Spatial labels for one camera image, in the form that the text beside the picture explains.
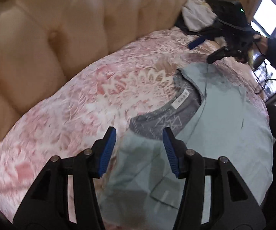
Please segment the person's right hand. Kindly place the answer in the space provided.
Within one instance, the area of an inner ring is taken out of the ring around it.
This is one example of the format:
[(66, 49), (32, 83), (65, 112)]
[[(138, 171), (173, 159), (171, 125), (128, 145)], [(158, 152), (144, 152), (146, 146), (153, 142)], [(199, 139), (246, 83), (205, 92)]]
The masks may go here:
[(261, 55), (267, 56), (269, 41), (271, 39), (260, 34), (254, 34), (253, 38), (254, 38), (254, 41), (253, 41), (254, 51), (258, 51)]

